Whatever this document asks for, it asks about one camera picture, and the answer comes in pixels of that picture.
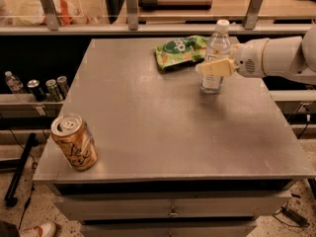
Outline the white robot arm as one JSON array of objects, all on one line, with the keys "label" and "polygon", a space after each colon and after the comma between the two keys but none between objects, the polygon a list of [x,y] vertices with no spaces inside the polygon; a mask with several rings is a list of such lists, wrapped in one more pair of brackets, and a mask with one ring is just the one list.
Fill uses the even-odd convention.
[{"label": "white robot arm", "polygon": [[238,72],[246,78],[282,77],[314,84],[316,79],[316,26],[304,37],[252,39],[233,44],[228,56],[196,66],[201,76],[229,77]]}]

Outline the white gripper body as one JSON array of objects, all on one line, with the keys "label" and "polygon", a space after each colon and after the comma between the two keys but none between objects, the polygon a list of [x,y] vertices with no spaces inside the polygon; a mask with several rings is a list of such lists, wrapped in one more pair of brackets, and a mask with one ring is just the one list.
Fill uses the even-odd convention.
[{"label": "white gripper body", "polygon": [[252,39],[238,48],[234,60],[236,71],[246,78],[264,78],[263,54],[268,39]]}]

